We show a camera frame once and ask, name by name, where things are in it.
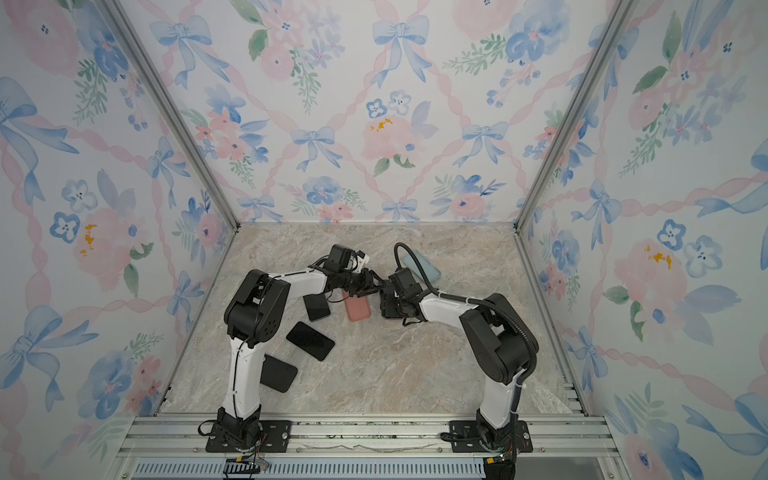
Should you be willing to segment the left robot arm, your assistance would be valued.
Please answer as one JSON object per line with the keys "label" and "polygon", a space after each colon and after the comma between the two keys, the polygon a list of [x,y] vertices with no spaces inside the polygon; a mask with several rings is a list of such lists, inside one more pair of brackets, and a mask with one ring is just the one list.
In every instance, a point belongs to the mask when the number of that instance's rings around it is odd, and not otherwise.
{"label": "left robot arm", "polygon": [[284,274],[254,269],[246,274],[224,313],[231,346],[230,370],[216,427],[229,443],[248,449],[261,439],[260,380],[265,348],[280,328],[287,303],[336,289],[363,297],[378,292],[383,285],[383,278],[368,268],[341,272],[306,268]]}

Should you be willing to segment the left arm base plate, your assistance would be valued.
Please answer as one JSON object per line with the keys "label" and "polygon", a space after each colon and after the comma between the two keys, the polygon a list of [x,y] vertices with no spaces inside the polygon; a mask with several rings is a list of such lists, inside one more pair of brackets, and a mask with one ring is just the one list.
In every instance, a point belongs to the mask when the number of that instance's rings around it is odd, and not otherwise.
{"label": "left arm base plate", "polygon": [[238,434],[228,432],[215,423],[206,434],[207,453],[286,453],[291,438],[289,420],[259,421],[248,428],[239,428]]}

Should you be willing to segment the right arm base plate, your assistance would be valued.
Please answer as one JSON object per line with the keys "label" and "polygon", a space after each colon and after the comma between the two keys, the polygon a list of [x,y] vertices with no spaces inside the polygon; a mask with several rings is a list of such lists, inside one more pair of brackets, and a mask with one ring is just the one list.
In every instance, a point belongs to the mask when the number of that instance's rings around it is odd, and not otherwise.
{"label": "right arm base plate", "polygon": [[454,453],[505,455],[531,453],[534,449],[527,423],[516,418],[499,429],[484,421],[452,420],[440,439],[449,443]]}

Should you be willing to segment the pink phone case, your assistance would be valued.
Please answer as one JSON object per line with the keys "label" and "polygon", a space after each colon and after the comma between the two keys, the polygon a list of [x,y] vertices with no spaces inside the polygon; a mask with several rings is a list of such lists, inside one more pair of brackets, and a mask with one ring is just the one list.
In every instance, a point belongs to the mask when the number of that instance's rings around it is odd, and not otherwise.
{"label": "pink phone case", "polygon": [[372,315],[367,297],[348,296],[344,299],[344,306],[350,322],[366,320]]}

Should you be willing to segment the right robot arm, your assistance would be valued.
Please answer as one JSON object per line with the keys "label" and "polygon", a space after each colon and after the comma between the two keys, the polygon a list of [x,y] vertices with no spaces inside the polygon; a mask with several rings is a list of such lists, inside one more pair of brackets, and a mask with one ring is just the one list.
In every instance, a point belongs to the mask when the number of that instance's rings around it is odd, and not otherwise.
{"label": "right robot arm", "polygon": [[384,281],[380,306],[384,317],[401,318],[404,324],[437,322],[463,331],[485,375],[477,441],[490,452],[513,451],[523,384],[536,369],[539,344],[507,298],[493,293],[478,299],[425,288],[402,268]]}

